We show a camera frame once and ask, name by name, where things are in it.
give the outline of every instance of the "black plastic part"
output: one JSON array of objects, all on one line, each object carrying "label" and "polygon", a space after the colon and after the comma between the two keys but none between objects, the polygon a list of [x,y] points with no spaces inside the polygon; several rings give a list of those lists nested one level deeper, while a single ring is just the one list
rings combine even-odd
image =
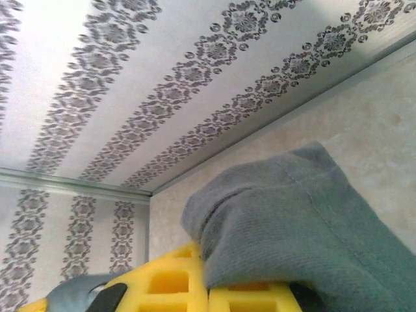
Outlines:
[{"label": "black plastic part", "polygon": [[115,312],[127,290],[127,285],[117,283],[98,293],[85,312]]},{"label": "black plastic part", "polygon": [[291,283],[289,287],[302,312],[329,312],[324,302],[312,289],[299,283]]}]

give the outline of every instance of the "corner trim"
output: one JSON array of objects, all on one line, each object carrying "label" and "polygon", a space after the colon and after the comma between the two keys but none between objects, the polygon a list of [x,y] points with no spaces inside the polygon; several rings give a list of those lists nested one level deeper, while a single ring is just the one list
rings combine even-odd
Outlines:
[{"label": "corner trim", "polygon": [[91,194],[107,199],[129,200],[149,204],[151,192],[103,183],[0,168],[0,185],[58,190],[66,194]]}]

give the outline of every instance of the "wall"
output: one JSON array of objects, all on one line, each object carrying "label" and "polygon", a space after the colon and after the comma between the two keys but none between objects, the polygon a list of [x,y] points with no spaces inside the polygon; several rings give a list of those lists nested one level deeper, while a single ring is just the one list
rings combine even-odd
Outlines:
[{"label": "wall", "polygon": [[0,311],[79,274],[144,263],[148,205],[0,181]]},{"label": "wall", "polygon": [[189,238],[189,196],[234,164],[321,142],[377,215],[416,252],[416,55],[311,107],[151,199],[150,259]]}]

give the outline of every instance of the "gray plastic object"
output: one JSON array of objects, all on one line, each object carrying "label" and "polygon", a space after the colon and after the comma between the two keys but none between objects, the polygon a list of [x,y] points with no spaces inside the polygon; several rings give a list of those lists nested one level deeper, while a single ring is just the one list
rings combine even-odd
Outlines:
[{"label": "gray plastic object", "polygon": [[81,275],[65,281],[46,296],[47,312],[85,312],[98,295],[94,289],[119,275]]}]

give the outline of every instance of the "fabric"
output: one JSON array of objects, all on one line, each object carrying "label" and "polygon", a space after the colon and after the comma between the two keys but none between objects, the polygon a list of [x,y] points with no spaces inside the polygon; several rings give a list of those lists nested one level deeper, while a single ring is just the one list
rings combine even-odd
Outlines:
[{"label": "fabric", "polygon": [[415,15],[414,0],[0,0],[0,167],[154,191],[415,38]]},{"label": "fabric", "polygon": [[0,183],[1,312],[44,298],[75,276],[144,263],[145,203],[16,186]]},{"label": "fabric", "polygon": [[211,289],[310,282],[329,311],[414,311],[416,257],[317,142],[224,171],[188,201]]}]

